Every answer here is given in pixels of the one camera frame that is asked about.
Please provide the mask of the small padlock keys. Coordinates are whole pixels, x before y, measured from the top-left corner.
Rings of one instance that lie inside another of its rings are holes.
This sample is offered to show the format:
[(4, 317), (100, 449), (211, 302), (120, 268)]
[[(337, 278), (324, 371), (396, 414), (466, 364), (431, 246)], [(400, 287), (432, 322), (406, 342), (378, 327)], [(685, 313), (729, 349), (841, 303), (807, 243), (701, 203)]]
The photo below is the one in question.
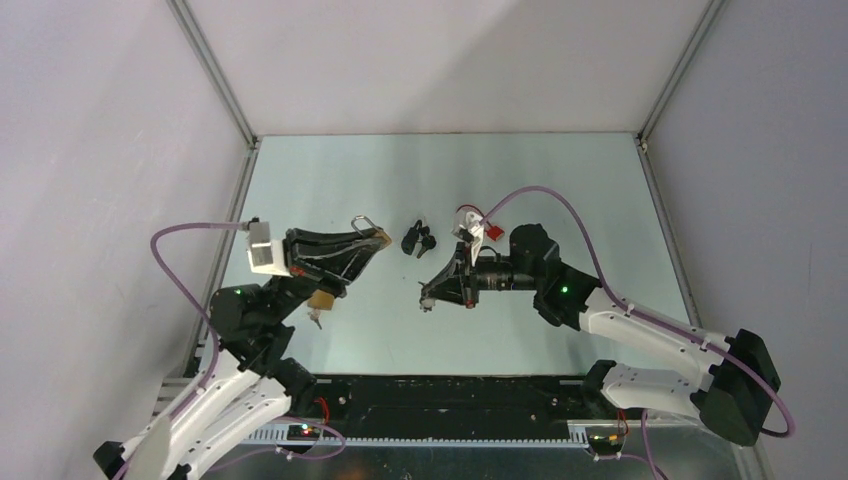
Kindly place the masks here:
[(419, 302), (420, 309), (425, 312), (431, 312), (436, 304), (436, 300), (433, 298), (422, 298)]

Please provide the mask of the black-headed keys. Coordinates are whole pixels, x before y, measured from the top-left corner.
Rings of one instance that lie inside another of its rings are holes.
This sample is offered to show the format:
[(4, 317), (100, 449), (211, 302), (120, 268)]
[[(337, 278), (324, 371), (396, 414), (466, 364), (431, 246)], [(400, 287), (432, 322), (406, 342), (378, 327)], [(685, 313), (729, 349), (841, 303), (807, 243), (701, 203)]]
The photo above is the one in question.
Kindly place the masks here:
[(420, 259), (425, 253), (433, 250), (437, 245), (436, 238), (431, 234), (428, 226), (422, 226), (418, 229), (420, 248), (416, 254), (416, 258)]

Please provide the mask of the black Kaijing padlock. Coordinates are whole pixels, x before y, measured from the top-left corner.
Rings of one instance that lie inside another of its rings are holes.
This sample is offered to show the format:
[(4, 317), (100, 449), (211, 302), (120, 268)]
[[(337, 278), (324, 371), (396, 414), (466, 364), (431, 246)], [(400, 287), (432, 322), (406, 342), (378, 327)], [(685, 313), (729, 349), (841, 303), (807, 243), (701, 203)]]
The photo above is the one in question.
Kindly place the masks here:
[(411, 256), (415, 251), (416, 245), (421, 237), (421, 229), (423, 226), (424, 223), (422, 220), (416, 220), (404, 234), (400, 242), (400, 248), (405, 255)]

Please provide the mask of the small brass padlock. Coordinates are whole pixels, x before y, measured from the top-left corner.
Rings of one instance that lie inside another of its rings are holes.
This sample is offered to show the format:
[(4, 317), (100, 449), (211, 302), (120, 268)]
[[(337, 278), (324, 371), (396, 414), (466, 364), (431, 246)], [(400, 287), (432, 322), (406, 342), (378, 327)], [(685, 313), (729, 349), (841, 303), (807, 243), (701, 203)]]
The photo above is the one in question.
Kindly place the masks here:
[(353, 231), (362, 239), (379, 239), (389, 241), (385, 231), (366, 215), (357, 215), (350, 221)]

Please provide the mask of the red cable lock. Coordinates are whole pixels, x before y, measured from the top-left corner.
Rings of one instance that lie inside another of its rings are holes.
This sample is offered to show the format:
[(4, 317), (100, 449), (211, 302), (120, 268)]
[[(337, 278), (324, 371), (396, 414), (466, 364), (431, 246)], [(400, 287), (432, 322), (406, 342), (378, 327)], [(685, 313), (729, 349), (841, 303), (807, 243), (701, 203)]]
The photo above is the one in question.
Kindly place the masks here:
[[(455, 218), (463, 220), (468, 212), (483, 216), (483, 212), (477, 206), (473, 204), (462, 204), (457, 208)], [(493, 224), (490, 221), (484, 222), (483, 225), (485, 236), (492, 242), (499, 241), (505, 235), (505, 230), (499, 225)]]

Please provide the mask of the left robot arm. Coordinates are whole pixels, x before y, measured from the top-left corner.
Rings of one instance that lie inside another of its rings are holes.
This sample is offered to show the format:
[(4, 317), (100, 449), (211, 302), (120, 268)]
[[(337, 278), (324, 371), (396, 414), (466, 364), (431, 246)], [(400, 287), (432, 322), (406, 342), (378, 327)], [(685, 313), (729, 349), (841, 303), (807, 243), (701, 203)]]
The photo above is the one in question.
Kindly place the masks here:
[(249, 267), (269, 279), (221, 288), (197, 308), (209, 330), (203, 365), (139, 434), (97, 448), (108, 479), (200, 479), (257, 429), (311, 412), (316, 379), (286, 357), (295, 329), (284, 321), (302, 304), (331, 309), (391, 243), (373, 223), (349, 233), (290, 229), (281, 239), (257, 218), (216, 227), (246, 232)]

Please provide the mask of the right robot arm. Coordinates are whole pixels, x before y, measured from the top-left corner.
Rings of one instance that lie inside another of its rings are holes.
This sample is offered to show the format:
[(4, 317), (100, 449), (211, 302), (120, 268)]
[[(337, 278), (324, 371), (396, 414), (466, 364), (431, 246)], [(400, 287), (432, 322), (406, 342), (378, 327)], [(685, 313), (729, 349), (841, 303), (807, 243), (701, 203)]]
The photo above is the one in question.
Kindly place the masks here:
[(560, 258), (539, 224), (515, 228), (509, 253), (474, 257), (460, 241), (445, 268), (421, 287), (420, 307), (439, 302), (474, 308), (483, 291), (531, 291), (534, 310), (554, 327), (628, 344), (658, 358), (659, 370), (599, 360), (585, 376), (585, 411), (606, 418), (617, 409), (649, 409), (700, 421), (711, 433), (752, 446), (781, 380), (764, 340), (741, 329), (732, 336), (679, 325), (611, 298), (602, 282)]

